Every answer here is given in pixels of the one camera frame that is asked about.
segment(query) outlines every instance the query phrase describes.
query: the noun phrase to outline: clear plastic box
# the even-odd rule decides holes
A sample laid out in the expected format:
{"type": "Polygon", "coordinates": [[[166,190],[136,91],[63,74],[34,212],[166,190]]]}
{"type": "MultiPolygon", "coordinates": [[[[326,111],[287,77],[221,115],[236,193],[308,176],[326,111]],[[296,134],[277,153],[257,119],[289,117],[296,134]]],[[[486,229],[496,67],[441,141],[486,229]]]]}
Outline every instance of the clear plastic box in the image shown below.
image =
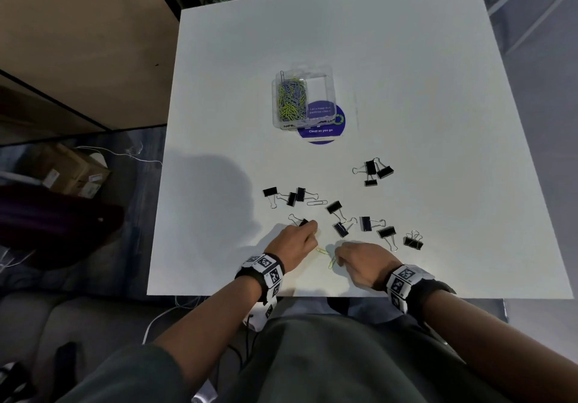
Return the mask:
{"type": "Polygon", "coordinates": [[[273,82],[273,125],[291,130],[335,121],[335,87],[331,67],[281,71],[273,82]]]}

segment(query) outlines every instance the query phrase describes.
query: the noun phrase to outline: hand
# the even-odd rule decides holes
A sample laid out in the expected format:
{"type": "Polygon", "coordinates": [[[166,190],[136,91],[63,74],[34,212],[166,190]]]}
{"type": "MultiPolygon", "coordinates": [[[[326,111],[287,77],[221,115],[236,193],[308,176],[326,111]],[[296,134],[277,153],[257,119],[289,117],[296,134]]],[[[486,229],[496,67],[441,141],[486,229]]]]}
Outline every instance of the hand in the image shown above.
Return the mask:
{"type": "Polygon", "coordinates": [[[354,283],[375,290],[384,290],[387,274],[402,265],[392,253],[373,243],[345,242],[335,250],[335,256],[354,283]]]}
{"type": "Polygon", "coordinates": [[[290,272],[317,246],[314,235],[316,231],[317,222],[314,220],[310,220],[302,227],[289,225],[273,239],[265,248],[265,252],[278,256],[283,261],[285,273],[290,272]]]}

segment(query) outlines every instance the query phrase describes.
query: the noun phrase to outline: person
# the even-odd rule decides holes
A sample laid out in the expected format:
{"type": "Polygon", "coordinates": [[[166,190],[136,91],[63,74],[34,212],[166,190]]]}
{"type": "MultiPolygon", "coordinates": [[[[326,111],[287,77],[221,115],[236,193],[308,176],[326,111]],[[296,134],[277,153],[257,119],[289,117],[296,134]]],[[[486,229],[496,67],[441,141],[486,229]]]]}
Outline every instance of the person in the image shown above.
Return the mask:
{"type": "MultiPolygon", "coordinates": [[[[315,221],[288,226],[264,255],[290,272],[317,246],[316,230],[315,221]]],[[[371,243],[344,243],[335,255],[354,283],[375,290],[403,268],[371,243]]],[[[60,403],[190,401],[263,299],[262,280],[244,274],[153,343],[113,355],[60,403]]],[[[217,401],[578,401],[578,365],[439,286],[422,289],[410,314],[379,324],[342,315],[269,319],[235,383],[217,401]]]]}

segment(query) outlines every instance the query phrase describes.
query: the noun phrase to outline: white table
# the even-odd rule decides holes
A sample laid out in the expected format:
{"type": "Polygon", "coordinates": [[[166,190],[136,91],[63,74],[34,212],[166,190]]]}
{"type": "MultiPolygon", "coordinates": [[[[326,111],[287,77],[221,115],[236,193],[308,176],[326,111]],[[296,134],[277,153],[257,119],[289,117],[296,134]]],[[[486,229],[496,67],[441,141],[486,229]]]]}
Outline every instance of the white table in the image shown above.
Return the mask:
{"type": "MultiPolygon", "coordinates": [[[[324,207],[262,190],[299,187],[343,213],[386,219],[398,257],[476,298],[572,292],[482,0],[238,0],[183,11],[148,293],[210,295],[290,222],[324,207]],[[329,64],[343,136],[314,145],[272,126],[280,70],[329,64]],[[379,157],[374,188],[351,168],[379,157]],[[402,245],[419,230],[424,246],[402,245]]],[[[347,239],[387,246],[358,225],[347,239]]],[[[368,296],[312,252],[281,290],[368,296]]]]}

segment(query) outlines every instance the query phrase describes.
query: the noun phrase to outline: sticker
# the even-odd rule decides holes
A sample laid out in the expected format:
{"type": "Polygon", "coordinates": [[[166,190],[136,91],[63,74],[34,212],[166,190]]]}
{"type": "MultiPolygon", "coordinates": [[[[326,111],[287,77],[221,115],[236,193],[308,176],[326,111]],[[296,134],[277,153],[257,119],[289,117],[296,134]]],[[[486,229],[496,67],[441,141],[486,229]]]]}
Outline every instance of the sticker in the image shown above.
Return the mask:
{"type": "Polygon", "coordinates": [[[100,184],[95,184],[93,182],[87,182],[84,187],[81,189],[78,196],[82,198],[92,199],[94,195],[97,194],[98,189],[101,187],[100,184]]]}
{"type": "Polygon", "coordinates": [[[102,179],[102,173],[98,173],[97,175],[90,175],[89,182],[95,182],[102,179]]]}
{"type": "MultiPolygon", "coordinates": [[[[331,105],[332,103],[327,100],[318,100],[317,102],[310,103],[307,111],[313,112],[315,117],[321,117],[328,109],[332,108],[331,105]]],[[[305,138],[311,144],[328,144],[331,143],[335,137],[340,136],[343,133],[343,129],[345,129],[345,113],[337,106],[335,123],[311,128],[299,128],[297,131],[302,138],[305,138]]]]}
{"type": "Polygon", "coordinates": [[[48,172],[46,178],[42,181],[42,185],[46,188],[52,188],[54,182],[58,179],[59,176],[60,173],[52,169],[50,172],[48,172]]]}

